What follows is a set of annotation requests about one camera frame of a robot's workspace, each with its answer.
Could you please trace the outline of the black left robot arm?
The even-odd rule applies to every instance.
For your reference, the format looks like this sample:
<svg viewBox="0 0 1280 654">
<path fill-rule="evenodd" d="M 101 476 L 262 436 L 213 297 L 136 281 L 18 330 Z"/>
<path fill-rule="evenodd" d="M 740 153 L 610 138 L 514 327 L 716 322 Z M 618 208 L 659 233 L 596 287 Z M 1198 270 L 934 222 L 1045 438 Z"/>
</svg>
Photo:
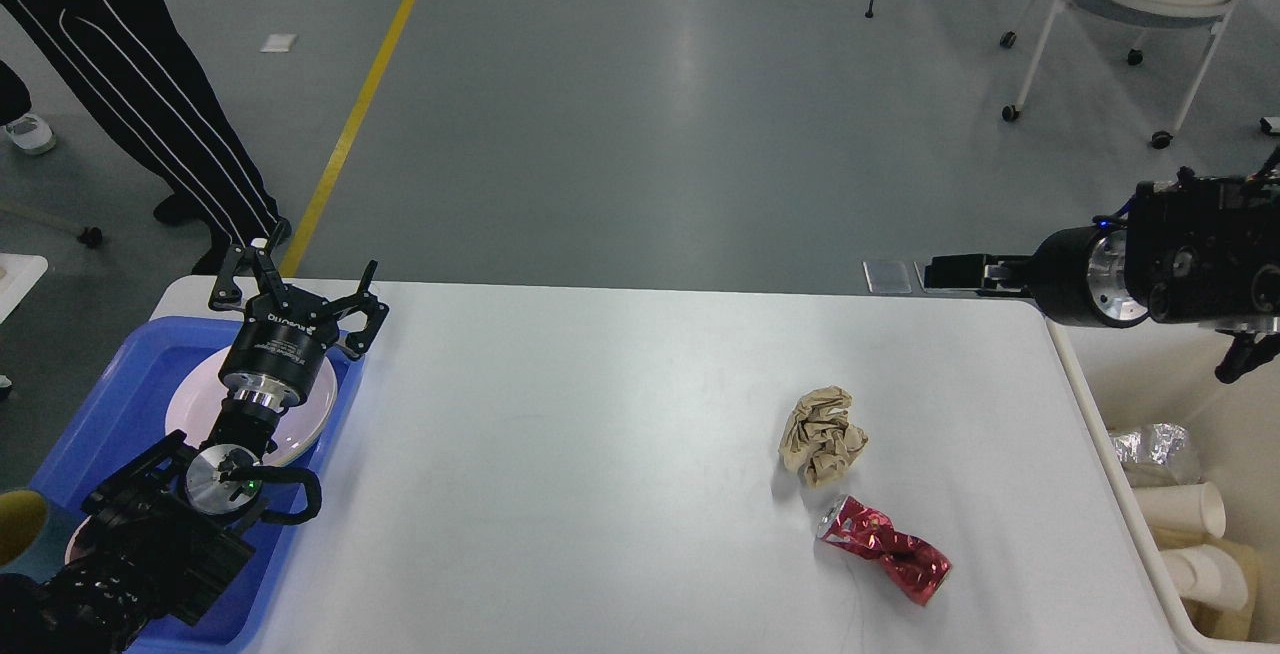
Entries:
<svg viewBox="0 0 1280 654">
<path fill-rule="evenodd" d="M 351 294 L 326 299 L 288 284 L 261 244 L 233 244 L 209 299 L 242 326 L 218 371 L 224 395 L 210 433 L 161 436 L 82 502 L 88 552 L 28 575 L 3 566 L 5 653 L 122 653 L 168 616 L 197 625 L 250 563 L 255 525 L 298 526 L 323 507 L 311 470 L 269 466 L 276 429 L 305 404 L 330 349 L 369 352 L 389 308 L 367 262 Z"/>
</svg>

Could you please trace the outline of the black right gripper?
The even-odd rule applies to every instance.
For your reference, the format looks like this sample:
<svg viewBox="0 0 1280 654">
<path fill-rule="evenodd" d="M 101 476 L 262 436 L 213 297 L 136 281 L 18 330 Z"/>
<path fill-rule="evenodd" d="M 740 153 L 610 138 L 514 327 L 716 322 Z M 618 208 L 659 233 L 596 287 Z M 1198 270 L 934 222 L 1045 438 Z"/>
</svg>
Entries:
<svg viewBox="0 0 1280 654">
<path fill-rule="evenodd" d="M 1065 326 L 1132 329 L 1149 317 L 1126 285 L 1126 230 L 1073 227 L 1048 235 L 1032 257 L 937 256 L 922 270 L 925 291 L 1030 297 Z"/>
</svg>

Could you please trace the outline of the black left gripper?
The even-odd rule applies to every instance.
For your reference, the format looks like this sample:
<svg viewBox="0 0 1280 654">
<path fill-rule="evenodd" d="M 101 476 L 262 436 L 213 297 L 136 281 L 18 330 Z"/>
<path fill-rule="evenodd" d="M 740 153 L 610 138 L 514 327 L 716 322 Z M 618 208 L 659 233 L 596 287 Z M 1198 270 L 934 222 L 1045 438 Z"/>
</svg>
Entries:
<svg viewBox="0 0 1280 654">
<path fill-rule="evenodd" d="M 229 244 L 207 299 L 211 311 L 244 315 L 218 378 L 228 392 L 268 392 L 283 407 L 308 401 L 326 349 L 361 361 L 389 315 L 372 291 L 376 259 L 370 259 L 353 293 L 324 299 L 317 314 L 293 305 L 291 285 L 273 259 L 291 234 L 291 221 L 279 220 L 265 239 Z M 246 294 L 238 276 L 252 276 L 256 293 Z"/>
</svg>

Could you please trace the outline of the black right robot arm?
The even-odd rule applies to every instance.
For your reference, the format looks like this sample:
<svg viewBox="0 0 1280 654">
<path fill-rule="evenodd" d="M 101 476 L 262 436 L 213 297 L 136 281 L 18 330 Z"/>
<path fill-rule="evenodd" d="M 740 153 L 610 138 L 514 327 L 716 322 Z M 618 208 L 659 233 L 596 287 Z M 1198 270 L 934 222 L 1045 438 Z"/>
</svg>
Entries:
<svg viewBox="0 0 1280 654">
<path fill-rule="evenodd" d="M 928 291 L 1029 299 L 1053 323 L 1132 329 L 1194 323 L 1230 338 L 1233 384 L 1279 352 L 1279 180 L 1271 154 L 1245 177 L 1143 180 L 1116 212 L 1047 235 L 1034 253 L 937 256 Z"/>
</svg>

